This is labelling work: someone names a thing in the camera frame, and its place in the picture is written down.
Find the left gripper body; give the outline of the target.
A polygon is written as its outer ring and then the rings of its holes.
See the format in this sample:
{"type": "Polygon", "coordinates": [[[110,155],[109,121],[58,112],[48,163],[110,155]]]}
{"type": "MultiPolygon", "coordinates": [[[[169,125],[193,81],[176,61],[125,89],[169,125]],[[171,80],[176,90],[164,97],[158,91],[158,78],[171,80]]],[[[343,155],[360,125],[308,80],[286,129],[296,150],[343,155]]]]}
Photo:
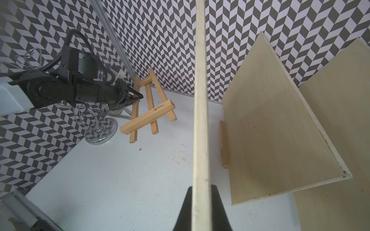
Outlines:
{"type": "Polygon", "coordinates": [[[134,89],[128,86],[122,79],[116,80],[115,87],[117,87],[118,90],[118,99],[114,105],[114,110],[121,110],[132,105],[135,101],[134,89]]]}

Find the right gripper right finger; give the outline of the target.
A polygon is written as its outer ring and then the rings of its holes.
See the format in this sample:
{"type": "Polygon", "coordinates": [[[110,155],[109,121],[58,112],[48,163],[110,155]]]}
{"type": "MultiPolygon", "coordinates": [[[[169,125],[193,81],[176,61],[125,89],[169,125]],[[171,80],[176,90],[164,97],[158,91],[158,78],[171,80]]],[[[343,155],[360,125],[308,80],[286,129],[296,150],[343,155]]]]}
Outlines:
{"type": "Polygon", "coordinates": [[[218,188],[211,185],[213,231],[232,231],[218,188]]]}

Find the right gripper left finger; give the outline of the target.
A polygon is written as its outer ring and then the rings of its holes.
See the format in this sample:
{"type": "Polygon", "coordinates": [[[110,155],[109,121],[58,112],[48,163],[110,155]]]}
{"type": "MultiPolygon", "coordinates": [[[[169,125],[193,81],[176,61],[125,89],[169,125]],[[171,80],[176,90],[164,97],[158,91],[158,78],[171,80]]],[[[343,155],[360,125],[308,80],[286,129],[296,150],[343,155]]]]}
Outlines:
{"type": "Polygon", "coordinates": [[[191,231],[192,186],[188,188],[173,231],[191,231]]]}

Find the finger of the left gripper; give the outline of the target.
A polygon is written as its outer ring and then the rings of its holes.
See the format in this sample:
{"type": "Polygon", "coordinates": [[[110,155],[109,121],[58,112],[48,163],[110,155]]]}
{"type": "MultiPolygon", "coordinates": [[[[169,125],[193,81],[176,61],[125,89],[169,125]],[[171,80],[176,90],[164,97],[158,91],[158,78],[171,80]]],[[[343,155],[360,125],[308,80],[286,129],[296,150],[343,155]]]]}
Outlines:
{"type": "Polygon", "coordinates": [[[134,102],[140,101],[143,98],[144,96],[140,92],[133,88],[128,88],[127,105],[132,105],[134,102]]]}

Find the plywood board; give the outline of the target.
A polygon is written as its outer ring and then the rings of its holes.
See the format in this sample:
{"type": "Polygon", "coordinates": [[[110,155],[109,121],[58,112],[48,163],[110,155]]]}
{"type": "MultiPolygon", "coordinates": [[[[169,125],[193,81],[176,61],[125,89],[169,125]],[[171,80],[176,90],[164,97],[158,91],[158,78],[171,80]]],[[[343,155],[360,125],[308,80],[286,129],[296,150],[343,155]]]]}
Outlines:
{"type": "Polygon", "coordinates": [[[205,1],[196,1],[194,146],[191,230],[211,231],[205,1]]]}
{"type": "Polygon", "coordinates": [[[301,87],[353,178],[294,193],[303,231],[370,228],[370,48],[354,40],[301,87]]]}
{"type": "Polygon", "coordinates": [[[232,205],[353,177],[263,33],[222,105],[232,205]]]}

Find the small wooden easel piece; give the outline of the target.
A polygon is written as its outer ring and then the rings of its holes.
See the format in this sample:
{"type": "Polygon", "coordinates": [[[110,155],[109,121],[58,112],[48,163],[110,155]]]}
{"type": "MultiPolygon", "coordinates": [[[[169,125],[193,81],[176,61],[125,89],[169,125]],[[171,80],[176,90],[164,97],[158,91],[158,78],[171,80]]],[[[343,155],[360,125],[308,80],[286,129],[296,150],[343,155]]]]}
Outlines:
{"type": "Polygon", "coordinates": [[[122,125],[119,130],[121,133],[129,135],[129,143],[134,143],[137,141],[138,130],[150,125],[151,133],[153,135],[159,133],[158,119],[168,115],[171,121],[176,121],[177,117],[174,113],[175,105],[167,98],[164,90],[159,82],[157,75],[152,68],[148,69],[149,75],[140,79],[135,78],[134,89],[139,90],[141,87],[145,87],[145,96],[148,105],[148,111],[139,115],[139,102],[136,101],[132,105],[132,119],[130,122],[122,125]],[[154,85],[161,103],[157,106],[154,105],[154,98],[151,85],[154,85]]]}

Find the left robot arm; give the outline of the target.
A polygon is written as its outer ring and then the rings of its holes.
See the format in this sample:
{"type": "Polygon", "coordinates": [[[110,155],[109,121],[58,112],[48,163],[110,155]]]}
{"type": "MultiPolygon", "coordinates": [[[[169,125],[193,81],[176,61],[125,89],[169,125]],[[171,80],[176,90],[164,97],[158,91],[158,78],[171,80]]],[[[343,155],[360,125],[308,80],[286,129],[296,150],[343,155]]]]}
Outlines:
{"type": "Polygon", "coordinates": [[[119,110],[143,98],[99,57],[69,46],[62,48],[57,70],[27,70],[1,78],[1,116],[40,109],[61,101],[71,106],[98,103],[119,110]]]}

